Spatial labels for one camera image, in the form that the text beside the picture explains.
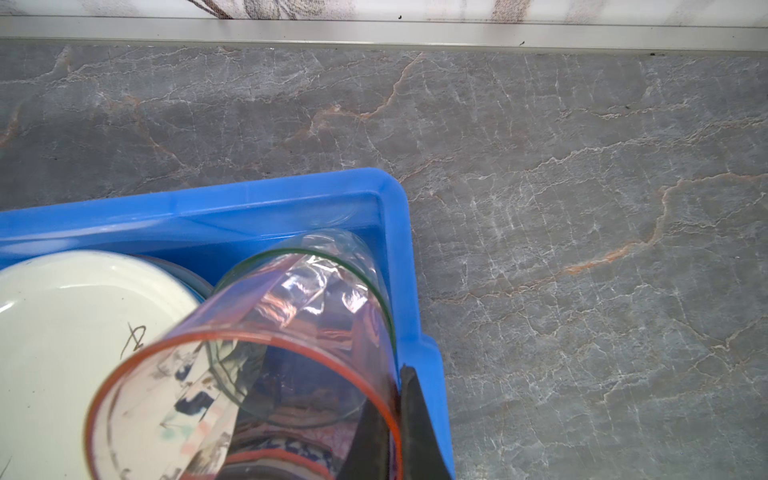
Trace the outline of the cream bird pattern plate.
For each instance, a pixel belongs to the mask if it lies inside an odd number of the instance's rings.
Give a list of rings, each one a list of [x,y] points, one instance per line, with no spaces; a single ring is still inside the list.
[[[118,253],[60,252],[2,269],[2,478],[88,478],[94,394],[200,302],[165,270]]]

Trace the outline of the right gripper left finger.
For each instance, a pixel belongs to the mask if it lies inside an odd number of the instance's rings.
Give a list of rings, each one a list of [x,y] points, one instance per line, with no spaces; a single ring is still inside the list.
[[[379,410],[367,400],[338,480],[386,480],[390,469],[390,433]]]

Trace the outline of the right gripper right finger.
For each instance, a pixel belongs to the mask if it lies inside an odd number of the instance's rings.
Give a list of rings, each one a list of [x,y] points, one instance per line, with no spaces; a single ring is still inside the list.
[[[405,480],[452,479],[439,449],[416,369],[403,366],[400,377],[403,478]]]

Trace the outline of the red patterned bowl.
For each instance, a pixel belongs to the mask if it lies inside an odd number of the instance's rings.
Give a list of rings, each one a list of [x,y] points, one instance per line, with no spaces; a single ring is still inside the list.
[[[334,479],[330,470],[299,454],[267,449],[229,455],[216,479]]]

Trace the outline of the pink glass cup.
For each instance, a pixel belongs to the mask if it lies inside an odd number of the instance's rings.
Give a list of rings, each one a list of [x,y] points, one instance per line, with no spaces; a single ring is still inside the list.
[[[361,254],[280,248],[235,267],[94,396],[95,479],[398,479],[396,348]]]

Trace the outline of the blue plastic bin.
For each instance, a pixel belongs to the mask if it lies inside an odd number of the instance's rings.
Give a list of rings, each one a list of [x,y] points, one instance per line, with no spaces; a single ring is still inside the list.
[[[415,368],[437,443],[455,466],[437,343],[421,329],[406,193],[375,168],[249,181],[5,211],[1,263],[74,249],[142,254],[215,283],[237,263],[300,233],[340,228],[372,251],[390,296],[401,363]]]

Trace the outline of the watermelon pattern plate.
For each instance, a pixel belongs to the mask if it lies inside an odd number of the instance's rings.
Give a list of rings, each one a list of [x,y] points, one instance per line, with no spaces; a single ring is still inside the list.
[[[213,294],[214,287],[209,282],[183,266],[164,259],[146,255],[137,255],[137,258],[147,261],[175,277],[200,302],[204,302]]]

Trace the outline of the green glass cup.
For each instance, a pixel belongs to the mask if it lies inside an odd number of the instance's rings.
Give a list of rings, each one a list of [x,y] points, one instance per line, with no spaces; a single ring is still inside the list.
[[[206,352],[238,421],[330,427],[359,421],[367,400],[396,415],[389,299],[359,236],[324,229],[284,239],[227,272],[214,298],[234,337]]]

